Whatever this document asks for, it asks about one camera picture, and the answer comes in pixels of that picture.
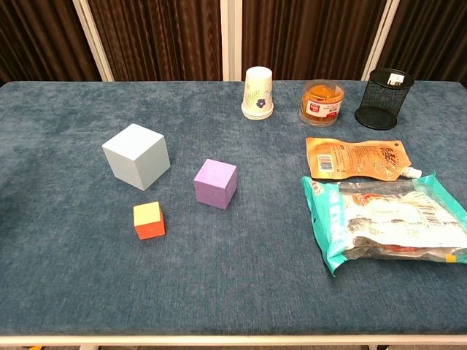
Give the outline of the medium purple cube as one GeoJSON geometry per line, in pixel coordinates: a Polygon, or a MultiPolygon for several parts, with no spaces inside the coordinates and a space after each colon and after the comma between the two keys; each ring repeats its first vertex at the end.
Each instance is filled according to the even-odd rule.
{"type": "Polygon", "coordinates": [[[237,186],[237,167],[206,159],[193,180],[196,200],[219,209],[227,209],[237,186]]]}

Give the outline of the small orange yellow cube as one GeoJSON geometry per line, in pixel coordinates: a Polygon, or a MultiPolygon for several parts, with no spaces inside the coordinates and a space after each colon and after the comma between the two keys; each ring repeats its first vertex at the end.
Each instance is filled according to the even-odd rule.
{"type": "Polygon", "coordinates": [[[134,229],[140,240],[166,234],[163,212],[158,201],[136,205],[133,214],[134,229]]]}

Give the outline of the upside-down floral paper cup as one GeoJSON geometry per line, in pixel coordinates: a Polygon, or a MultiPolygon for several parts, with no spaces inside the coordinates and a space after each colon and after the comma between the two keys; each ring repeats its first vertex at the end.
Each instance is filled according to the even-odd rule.
{"type": "Polygon", "coordinates": [[[242,113],[250,120],[264,120],[274,111],[272,98],[272,70],[253,66],[246,70],[242,113]]]}

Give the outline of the large light blue cube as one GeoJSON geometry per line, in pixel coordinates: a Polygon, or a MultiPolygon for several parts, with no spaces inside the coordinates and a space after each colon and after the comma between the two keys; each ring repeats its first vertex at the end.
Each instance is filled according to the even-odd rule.
{"type": "Polygon", "coordinates": [[[171,166],[164,135],[134,123],[101,147],[114,176],[143,191],[171,166]]]}

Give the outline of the clear jar of rubber bands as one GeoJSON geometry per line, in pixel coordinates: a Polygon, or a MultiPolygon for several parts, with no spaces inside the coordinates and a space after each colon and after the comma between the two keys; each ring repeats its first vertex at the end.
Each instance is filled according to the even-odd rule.
{"type": "Polygon", "coordinates": [[[299,109],[301,120],[311,126],[333,125],[339,116],[344,88],[326,79],[309,80],[304,85],[299,109]]]}

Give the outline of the orange spout pouch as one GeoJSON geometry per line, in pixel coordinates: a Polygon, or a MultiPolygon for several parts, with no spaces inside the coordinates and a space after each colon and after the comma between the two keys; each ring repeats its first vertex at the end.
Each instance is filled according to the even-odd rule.
{"type": "Polygon", "coordinates": [[[419,179],[422,171],[412,167],[399,140],[345,142],[308,137],[306,156],[313,179],[348,179],[354,176],[382,181],[399,177],[419,179]]]}

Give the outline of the teal clear snack bag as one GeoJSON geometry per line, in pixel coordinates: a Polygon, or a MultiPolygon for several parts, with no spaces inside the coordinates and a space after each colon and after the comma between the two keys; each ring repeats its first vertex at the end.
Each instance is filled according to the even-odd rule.
{"type": "Polygon", "coordinates": [[[337,183],[305,176],[301,185],[331,273],[363,258],[467,265],[467,210],[434,174],[337,183]]]}

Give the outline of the dark brown pleated curtain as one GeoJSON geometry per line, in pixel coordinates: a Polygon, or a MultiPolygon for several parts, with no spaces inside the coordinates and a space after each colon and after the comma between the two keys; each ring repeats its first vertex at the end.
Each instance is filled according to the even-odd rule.
{"type": "Polygon", "coordinates": [[[377,66],[467,88],[467,0],[400,0],[377,66]]]}
{"type": "Polygon", "coordinates": [[[386,0],[242,0],[242,68],[275,80],[359,80],[386,0]]]}
{"type": "Polygon", "coordinates": [[[221,80],[220,0],[88,0],[116,81],[221,80]]]}
{"type": "Polygon", "coordinates": [[[100,80],[72,0],[0,0],[0,86],[100,80]]]}

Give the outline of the black mesh pen holder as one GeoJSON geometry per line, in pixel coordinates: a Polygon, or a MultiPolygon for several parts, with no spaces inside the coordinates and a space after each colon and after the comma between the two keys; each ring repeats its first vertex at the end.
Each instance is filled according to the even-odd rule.
{"type": "Polygon", "coordinates": [[[397,69],[375,69],[370,73],[355,119],[367,128],[386,131],[394,128],[414,78],[397,69]],[[404,75],[401,86],[387,84],[390,73],[404,75]]]}

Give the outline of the white partition post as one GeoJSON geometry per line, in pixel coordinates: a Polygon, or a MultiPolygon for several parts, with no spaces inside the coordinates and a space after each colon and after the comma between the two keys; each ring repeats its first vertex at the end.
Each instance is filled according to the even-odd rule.
{"type": "Polygon", "coordinates": [[[242,80],[243,0],[220,0],[223,80],[242,80]]]}
{"type": "Polygon", "coordinates": [[[371,46],[370,53],[368,54],[366,65],[360,78],[361,81],[367,81],[369,79],[370,73],[377,67],[377,64],[379,63],[379,59],[393,24],[399,3],[400,0],[386,0],[385,8],[383,10],[377,32],[371,46]]]}
{"type": "Polygon", "coordinates": [[[109,64],[107,54],[105,53],[88,0],[72,0],[72,2],[102,81],[114,82],[115,79],[112,69],[109,64]]]}

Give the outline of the white table frame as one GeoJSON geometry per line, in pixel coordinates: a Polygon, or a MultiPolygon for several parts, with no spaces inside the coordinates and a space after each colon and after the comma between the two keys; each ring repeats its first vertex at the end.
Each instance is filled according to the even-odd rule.
{"type": "Polygon", "coordinates": [[[467,345],[467,335],[18,335],[0,346],[467,345]]]}

